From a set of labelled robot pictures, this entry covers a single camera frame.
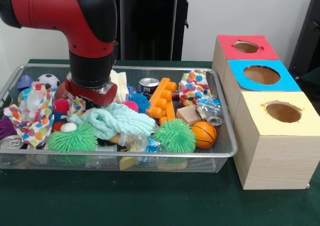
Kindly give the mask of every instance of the orange plastic block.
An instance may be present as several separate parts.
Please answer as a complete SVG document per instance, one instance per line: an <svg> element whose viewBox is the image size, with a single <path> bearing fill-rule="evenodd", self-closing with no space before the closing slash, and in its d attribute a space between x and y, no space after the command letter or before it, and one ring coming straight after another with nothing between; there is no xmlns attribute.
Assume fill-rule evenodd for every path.
<svg viewBox="0 0 320 226"><path fill-rule="evenodd" d="M169 107L170 102L172 104L172 107L170 105L170 108L173 109L172 93L176 90L177 84L175 82L170 82L170 78L164 77L149 100L151 106L146 110L146 114L154 119L167 117L167 108ZM169 112L169 118L172 118L171 112L173 112L173 118L175 118L174 109Z"/></svg>
<svg viewBox="0 0 320 226"><path fill-rule="evenodd" d="M165 121L171 121L176 118L174 103L172 100L168 102L168 107L166 107L166 116L159 118L159 124L162 125Z"/></svg>

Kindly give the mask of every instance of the orange basketball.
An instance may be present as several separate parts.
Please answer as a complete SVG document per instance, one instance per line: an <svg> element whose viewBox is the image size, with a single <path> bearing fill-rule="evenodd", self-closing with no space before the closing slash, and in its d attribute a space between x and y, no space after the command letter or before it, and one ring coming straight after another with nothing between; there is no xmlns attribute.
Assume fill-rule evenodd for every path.
<svg viewBox="0 0 320 226"><path fill-rule="evenodd" d="M195 144L199 149L207 149L217 139L217 130L208 122L196 122L192 127L195 134Z"/></svg>

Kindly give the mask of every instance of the circular hole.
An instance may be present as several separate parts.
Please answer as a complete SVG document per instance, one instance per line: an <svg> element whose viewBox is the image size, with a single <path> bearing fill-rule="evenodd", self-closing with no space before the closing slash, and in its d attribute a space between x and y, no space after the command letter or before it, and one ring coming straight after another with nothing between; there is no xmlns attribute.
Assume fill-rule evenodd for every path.
<svg viewBox="0 0 320 226"><path fill-rule="evenodd" d="M301 119L301 111L287 102L271 102L266 106L266 111L276 120L284 123L294 123Z"/></svg>
<svg viewBox="0 0 320 226"><path fill-rule="evenodd" d="M253 42L240 40L234 44L234 47L236 48L236 50L247 54L256 53L259 49L259 46L254 44Z"/></svg>
<svg viewBox="0 0 320 226"><path fill-rule="evenodd" d="M246 67L243 70L243 73L248 79L262 85L274 85L281 78L277 71L270 67L261 65Z"/></svg>

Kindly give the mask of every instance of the yellow square top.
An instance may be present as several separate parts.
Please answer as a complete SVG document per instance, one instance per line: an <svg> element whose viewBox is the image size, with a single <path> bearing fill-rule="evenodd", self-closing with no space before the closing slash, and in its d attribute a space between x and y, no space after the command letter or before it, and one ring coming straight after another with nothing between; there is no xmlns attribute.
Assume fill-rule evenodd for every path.
<svg viewBox="0 0 320 226"><path fill-rule="evenodd" d="M244 91L242 95L260 135L320 136L320 117L303 92Z"/></svg>

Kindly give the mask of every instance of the black and white ball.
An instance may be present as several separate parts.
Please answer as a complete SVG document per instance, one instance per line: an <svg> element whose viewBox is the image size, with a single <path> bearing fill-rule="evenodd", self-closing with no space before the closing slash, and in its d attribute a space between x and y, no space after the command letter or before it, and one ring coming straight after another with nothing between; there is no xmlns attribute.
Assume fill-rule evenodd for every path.
<svg viewBox="0 0 320 226"><path fill-rule="evenodd" d="M51 88L52 90L57 89L60 85L59 79L52 74L43 74L38 79L38 82L45 84L45 89Z"/></svg>

